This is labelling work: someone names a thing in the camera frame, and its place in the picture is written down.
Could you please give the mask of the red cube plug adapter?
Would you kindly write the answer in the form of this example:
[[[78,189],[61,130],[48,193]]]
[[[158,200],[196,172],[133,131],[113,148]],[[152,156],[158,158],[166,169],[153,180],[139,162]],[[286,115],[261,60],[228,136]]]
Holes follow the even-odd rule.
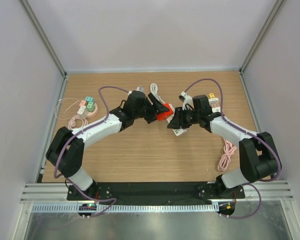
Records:
[[[170,104],[170,103],[164,103],[163,104],[166,108],[169,109],[169,111],[166,111],[166,112],[163,112],[163,113],[159,113],[157,116],[156,116],[156,119],[158,121],[163,121],[163,120],[168,120],[169,117],[173,117],[174,115],[174,107]]]

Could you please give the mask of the white 80W charger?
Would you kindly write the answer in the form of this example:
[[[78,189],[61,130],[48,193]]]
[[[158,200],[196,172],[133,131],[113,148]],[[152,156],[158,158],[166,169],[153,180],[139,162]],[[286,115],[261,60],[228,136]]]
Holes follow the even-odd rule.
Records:
[[[208,99],[209,105],[219,105],[220,100],[217,97],[209,98]]]

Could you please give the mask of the white power strip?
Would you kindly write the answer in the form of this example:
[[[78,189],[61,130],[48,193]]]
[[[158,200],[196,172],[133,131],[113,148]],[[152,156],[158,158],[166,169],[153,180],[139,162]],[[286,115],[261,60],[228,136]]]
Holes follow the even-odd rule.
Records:
[[[184,133],[186,133],[187,130],[186,130],[186,129],[180,128],[180,129],[173,129],[173,132],[174,132],[174,134],[178,137],[178,136],[181,136],[181,135],[183,135]]]

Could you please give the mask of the pink power strip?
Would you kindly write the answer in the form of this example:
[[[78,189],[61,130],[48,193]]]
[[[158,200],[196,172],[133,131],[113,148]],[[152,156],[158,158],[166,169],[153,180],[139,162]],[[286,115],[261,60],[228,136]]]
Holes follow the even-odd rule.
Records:
[[[212,112],[216,113],[216,112],[221,112],[221,107],[220,107],[220,103],[219,104],[214,104],[211,106]]]

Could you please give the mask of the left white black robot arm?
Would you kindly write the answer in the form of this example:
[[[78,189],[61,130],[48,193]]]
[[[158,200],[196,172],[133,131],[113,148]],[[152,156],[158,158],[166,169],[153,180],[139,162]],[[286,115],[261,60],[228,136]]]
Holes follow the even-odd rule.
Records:
[[[46,154],[46,159],[55,167],[54,177],[58,173],[78,188],[78,194],[84,200],[96,195],[95,181],[82,166],[84,151],[103,138],[119,133],[144,119],[148,124],[157,120],[157,116],[170,112],[170,109],[149,93],[133,90],[121,104],[108,110],[105,117],[84,127],[70,130],[61,127],[55,134]]]

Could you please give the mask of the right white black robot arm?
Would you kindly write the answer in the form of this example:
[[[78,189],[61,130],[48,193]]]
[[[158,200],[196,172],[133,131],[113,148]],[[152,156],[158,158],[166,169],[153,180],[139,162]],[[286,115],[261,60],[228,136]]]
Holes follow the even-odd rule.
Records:
[[[218,98],[206,95],[190,97],[182,92],[179,99],[183,105],[175,108],[173,118],[167,125],[169,129],[188,129],[198,124],[239,150],[239,167],[216,178],[215,192],[220,198],[227,198],[239,186],[280,172],[282,165],[268,132],[249,131],[230,121],[223,115]]]

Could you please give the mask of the pink round socket base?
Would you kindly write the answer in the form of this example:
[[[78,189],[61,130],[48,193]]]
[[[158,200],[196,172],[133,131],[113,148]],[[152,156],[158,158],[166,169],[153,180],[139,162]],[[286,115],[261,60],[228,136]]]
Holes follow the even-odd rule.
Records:
[[[97,106],[96,103],[94,103],[94,105],[95,105],[94,111],[93,111],[93,112],[89,112],[89,111],[88,111],[88,114],[87,114],[87,116],[86,116],[86,119],[93,118],[93,117],[95,117],[95,116],[97,115],[97,113],[98,113],[98,106]]]

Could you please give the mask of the green plug adapter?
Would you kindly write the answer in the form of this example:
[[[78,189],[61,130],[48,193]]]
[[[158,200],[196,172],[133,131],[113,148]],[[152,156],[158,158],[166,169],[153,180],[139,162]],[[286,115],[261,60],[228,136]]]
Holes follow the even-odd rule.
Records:
[[[95,110],[95,103],[94,102],[88,102],[86,105],[86,108],[89,112],[93,112]]]

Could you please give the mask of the teal plug adapter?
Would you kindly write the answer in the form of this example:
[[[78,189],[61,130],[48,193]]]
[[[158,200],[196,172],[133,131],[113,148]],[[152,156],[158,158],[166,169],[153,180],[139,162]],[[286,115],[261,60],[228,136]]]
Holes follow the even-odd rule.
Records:
[[[87,102],[87,103],[95,103],[95,100],[94,100],[94,98],[93,97],[90,97],[90,96],[87,96],[86,98],[85,98],[85,101]]]

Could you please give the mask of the small pink plug adapter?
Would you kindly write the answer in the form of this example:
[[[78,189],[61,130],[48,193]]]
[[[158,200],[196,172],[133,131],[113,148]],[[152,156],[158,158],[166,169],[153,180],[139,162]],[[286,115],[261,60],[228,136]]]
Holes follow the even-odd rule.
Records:
[[[86,104],[87,104],[87,102],[85,100],[80,101],[80,106],[85,106]]]

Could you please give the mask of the white charger on round base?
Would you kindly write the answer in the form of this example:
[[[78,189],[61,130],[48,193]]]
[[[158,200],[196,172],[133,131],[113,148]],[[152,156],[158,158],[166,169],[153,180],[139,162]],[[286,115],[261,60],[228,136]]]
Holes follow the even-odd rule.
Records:
[[[88,109],[85,105],[80,106],[77,111],[77,115],[80,116],[82,119],[86,119],[88,115]]]

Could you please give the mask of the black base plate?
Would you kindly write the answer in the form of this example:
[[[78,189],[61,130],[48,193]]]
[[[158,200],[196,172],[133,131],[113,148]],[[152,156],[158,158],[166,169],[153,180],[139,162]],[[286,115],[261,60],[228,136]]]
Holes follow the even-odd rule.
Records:
[[[94,199],[116,198],[118,205],[164,205],[174,201],[245,198],[241,185],[224,189],[213,181],[99,182],[84,192]]]

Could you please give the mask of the aluminium frame rail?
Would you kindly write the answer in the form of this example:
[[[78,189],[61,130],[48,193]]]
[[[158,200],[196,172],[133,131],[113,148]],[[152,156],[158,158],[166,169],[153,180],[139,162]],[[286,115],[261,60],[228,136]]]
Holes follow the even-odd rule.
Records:
[[[27,183],[20,203],[58,203],[67,200],[68,188],[64,183]]]

